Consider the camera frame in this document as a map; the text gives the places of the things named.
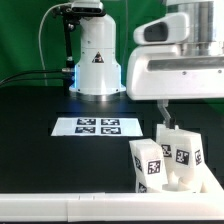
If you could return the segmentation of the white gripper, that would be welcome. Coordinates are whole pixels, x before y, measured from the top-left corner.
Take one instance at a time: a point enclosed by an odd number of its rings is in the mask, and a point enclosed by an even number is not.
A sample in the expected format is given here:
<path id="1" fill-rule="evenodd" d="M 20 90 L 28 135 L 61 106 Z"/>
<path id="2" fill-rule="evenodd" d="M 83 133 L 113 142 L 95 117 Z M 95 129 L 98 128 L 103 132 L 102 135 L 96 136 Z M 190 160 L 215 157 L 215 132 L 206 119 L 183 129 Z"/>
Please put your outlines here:
<path id="1" fill-rule="evenodd" d="M 164 125 L 174 129 L 168 100 L 224 97 L 224 56 L 182 56 L 176 44 L 137 47 L 129 58 L 126 87 L 132 100 L 158 100 Z"/>

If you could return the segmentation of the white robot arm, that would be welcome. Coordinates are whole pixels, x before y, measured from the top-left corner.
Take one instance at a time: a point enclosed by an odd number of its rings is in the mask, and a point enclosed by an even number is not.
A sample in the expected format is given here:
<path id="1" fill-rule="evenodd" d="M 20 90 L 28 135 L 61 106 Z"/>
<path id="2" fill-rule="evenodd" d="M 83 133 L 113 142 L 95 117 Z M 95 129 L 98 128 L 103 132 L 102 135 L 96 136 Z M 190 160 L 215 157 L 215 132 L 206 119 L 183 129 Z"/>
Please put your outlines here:
<path id="1" fill-rule="evenodd" d="M 73 0 L 81 12 L 81 58 L 70 91 L 105 100 L 125 91 L 133 100 L 155 100 L 167 126 L 171 99 L 224 97 L 224 0 L 165 0 L 166 15 L 134 30 L 126 84 L 115 59 L 116 24 L 91 10 L 100 0 Z"/>

